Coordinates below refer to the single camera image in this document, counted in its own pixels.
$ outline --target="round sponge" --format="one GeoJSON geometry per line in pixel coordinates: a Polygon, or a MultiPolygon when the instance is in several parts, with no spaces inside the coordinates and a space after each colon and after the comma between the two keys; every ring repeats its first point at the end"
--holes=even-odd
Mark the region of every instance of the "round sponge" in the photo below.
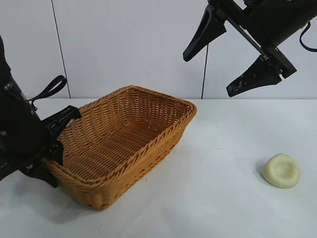
{"type": "Polygon", "coordinates": [[[286,154],[277,154],[265,165],[262,175],[270,184],[280,188],[294,187],[300,177],[298,163],[286,154]]]}

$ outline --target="wicker basket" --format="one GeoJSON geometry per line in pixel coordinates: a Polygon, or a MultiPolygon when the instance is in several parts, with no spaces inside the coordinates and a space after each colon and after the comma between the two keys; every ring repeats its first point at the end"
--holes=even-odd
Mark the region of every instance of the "wicker basket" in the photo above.
{"type": "Polygon", "coordinates": [[[80,203],[103,210],[156,166],[178,143],[196,106],[128,86],[80,109],[61,134],[63,166],[43,159],[80,203]]]}

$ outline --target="basket rim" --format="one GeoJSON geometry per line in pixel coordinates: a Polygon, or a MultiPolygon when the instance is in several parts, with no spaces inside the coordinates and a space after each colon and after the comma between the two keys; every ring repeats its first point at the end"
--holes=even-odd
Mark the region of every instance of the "basket rim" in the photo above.
{"type": "Polygon", "coordinates": [[[126,168],[128,167],[128,165],[136,163],[139,158],[142,158],[142,157],[144,157],[144,155],[146,155],[149,148],[153,148],[153,147],[157,146],[157,144],[159,142],[162,142],[165,139],[167,139],[170,136],[170,132],[172,130],[178,128],[181,125],[184,125],[184,124],[187,125],[197,113],[197,107],[193,103],[191,103],[187,100],[175,98],[173,96],[170,96],[170,95],[167,95],[164,93],[156,92],[156,91],[153,91],[151,89],[147,89],[147,88],[143,88],[143,87],[135,86],[135,85],[130,85],[127,87],[120,88],[120,89],[108,94],[105,97],[102,97],[102,98],[100,98],[92,103],[89,103],[87,105],[80,107],[79,110],[80,110],[80,112],[86,112],[88,110],[91,110],[91,109],[95,108],[96,106],[98,106],[103,101],[108,100],[109,98],[113,98],[113,97],[120,95],[120,94],[124,93],[125,91],[131,90],[131,89],[137,89],[137,90],[140,90],[143,92],[155,94],[156,96],[163,96],[165,98],[168,98],[171,101],[185,104],[186,106],[189,107],[189,110],[188,110],[187,114],[183,115],[175,123],[173,123],[172,125],[167,127],[165,130],[163,130],[157,137],[152,139],[149,143],[147,143],[145,146],[143,146],[140,150],[136,151],[135,154],[130,156],[127,159],[127,161],[122,163],[122,165],[116,167],[113,171],[111,171],[109,174],[107,174],[104,177],[100,177],[100,178],[96,178],[96,179],[83,179],[80,176],[72,173],[67,168],[61,166],[56,161],[50,160],[48,158],[43,158],[42,159],[43,163],[45,163],[49,167],[49,169],[51,169],[57,173],[62,173],[63,176],[67,177],[67,179],[66,178],[63,178],[63,179],[68,181],[68,182],[80,183],[81,185],[84,185],[85,187],[91,187],[91,186],[98,187],[98,186],[104,185],[105,182],[107,182],[107,181],[110,182],[110,180],[113,180],[116,177],[123,174],[125,172],[126,168]]]}

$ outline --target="black strap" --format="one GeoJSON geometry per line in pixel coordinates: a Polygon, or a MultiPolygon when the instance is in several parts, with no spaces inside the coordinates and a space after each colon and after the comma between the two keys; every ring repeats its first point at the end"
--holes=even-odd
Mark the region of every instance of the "black strap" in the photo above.
{"type": "Polygon", "coordinates": [[[37,109],[34,106],[35,100],[47,98],[58,93],[60,90],[62,90],[65,87],[66,84],[67,84],[67,79],[64,76],[62,75],[57,76],[55,79],[52,80],[52,82],[49,83],[49,85],[38,96],[28,99],[27,101],[31,102],[31,105],[35,109],[37,109]]]}

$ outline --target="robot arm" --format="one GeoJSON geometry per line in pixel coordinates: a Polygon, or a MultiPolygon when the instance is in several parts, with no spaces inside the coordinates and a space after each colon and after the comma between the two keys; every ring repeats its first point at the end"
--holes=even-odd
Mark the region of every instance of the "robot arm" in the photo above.
{"type": "Polygon", "coordinates": [[[275,85],[281,82],[280,75],[287,78],[296,72],[292,63],[277,48],[283,41],[308,23],[300,42],[309,51],[317,52],[302,42],[309,29],[309,21],[317,15],[316,0],[244,0],[241,9],[233,0],[208,0],[198,30],[183,53],[185,61],[191,60],[208,43],[226,32],[228,21],[242,34],[260,56],[240,77],[230,83],[230,97],[245,91],[275,85]]]}
{"type": "Polygon", "coordinates": [[[38,96],[26,100],[11,76],[0,36],[0,180],[20,170],[29,177],[57,186],[41,159],[49,157],[62,164],[63,146],[57,137],[71,119],[80,118],[80,113],[77,108],[68,106],[40,120],[34,101],[57,93],[65,85],[66,79],[58,76],[38,96]]]}

